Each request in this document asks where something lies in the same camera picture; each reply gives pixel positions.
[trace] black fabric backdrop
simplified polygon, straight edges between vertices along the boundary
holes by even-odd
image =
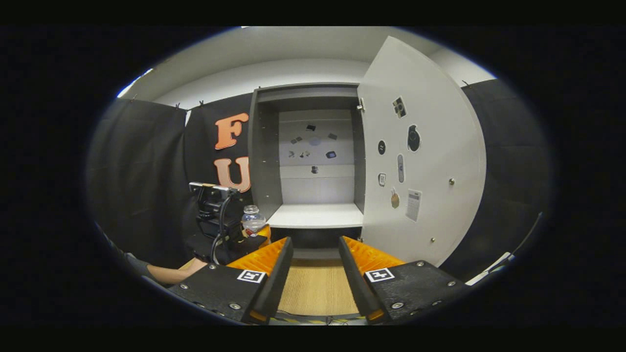
[[[94,220],[123,251],[164,267],[189,260],[193,225],[183,164],[186,111],[117,99],[93,132],[87,192]]]
[[[239,164],[235,160],[248,156],[248,122],[242,122],[239,136],[231,137],[237,141],[232,147],[216,150],[218,127],[215,122],[241,113],[250,115],[252,93],[233,96],[222,100],[197,106],[191,110],[185,128],[185,168],[190,182],[206,182],[219,184],[217,168],[213,164],[216,159],[228,158],[230,179],[234,184],[241,183],[242,176]],[[243,207],[253,204],[252,188],[241,194],[241,198],[231,200],[227,216],[241,217]]]
[[[513,252],[539,212],[550,216],[557,170],[541,117],[511,87],[489,80],[462,89],[485,138],[485,189],[467,234],[440,268],[467,281]]]

